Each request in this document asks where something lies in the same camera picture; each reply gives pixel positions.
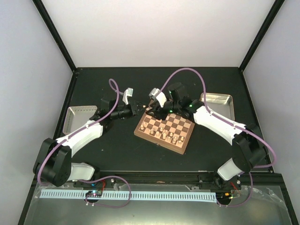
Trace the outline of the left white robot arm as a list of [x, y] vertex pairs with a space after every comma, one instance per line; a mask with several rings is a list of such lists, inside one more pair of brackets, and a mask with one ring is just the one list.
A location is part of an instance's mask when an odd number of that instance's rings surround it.
[[96, 187], [101, 180], [94, 166], [74, 163], [73, 156], [84, 146], [107, 133], [114, 120], [137, 116], [146, 109], [146, 104], [131, 100], [118, 104], [117, 100], [102, 100], [101, 105], [84, 125], [64, 137], [47, 138], [40, 147], [33, 172], [40, 185], [52, 184], [60, 187], [68, 181], [83, 180]]

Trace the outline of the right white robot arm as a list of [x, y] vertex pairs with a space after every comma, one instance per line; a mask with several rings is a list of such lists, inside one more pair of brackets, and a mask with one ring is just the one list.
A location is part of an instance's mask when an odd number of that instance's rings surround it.
[[174, 113], [208, 128], [232, 146], [232, 157], [214, 172], [215, 187], [225, 188], [231, 178], [250, 172], [268, 154], [259, 136], [258, 126], [246, 126], [214, 112], [204, 102], [192, 99], [180, 82], [170, 85], [168, 91], [169, 98], [158, 88], [151, 90], [149, 97], [152, 103], [146, 111], [147, 115], [165, 120], [168, 114]]

